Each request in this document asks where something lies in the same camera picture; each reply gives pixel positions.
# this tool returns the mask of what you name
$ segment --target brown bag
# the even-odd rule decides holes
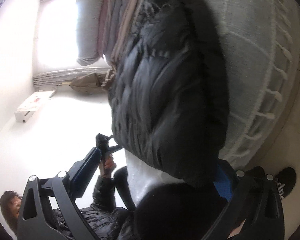
[[[70,87],[78,92],[87,94],[100,93],[101,85],[106,79],[106,71],[98,71],[95,73],[87,74],[82,77],[78,77],[70,83]]]

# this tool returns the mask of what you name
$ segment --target hand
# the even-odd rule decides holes
[[[104,162],[103,160],[101,160],[99,164],[100,175],[104,178],[111,178],[111,173],[116,167],[117,164],[113,161],[112,154],[110,154],[109,157]]]

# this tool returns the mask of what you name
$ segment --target sneaker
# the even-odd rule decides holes
[[[280,198],[283,200],[291,193],[296,184],[296,171],[292,167],[285,168],[274,177],[274,181],[277,184]]]

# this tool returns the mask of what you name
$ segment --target person's hair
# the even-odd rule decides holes
[[[11,200],[15,197],[22,199],[22,197],[15,191],[5,191],[0,198],[0,209],[8,226],[17,235],[18,219],[12,215],[10,209]]]

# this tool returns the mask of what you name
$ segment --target down jacket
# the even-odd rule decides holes
[[[93,203],[80,211],[96,235],[107,240],[135,240],[133,212],[116,208],[113,180],[99,176],[92,196]],[[61,232],[73,237],[59,209],[55,215]]]
[[[204,0],[143,0],[109,91],[115,141],[171,176],[213,180],[226,137],[225,61]]]

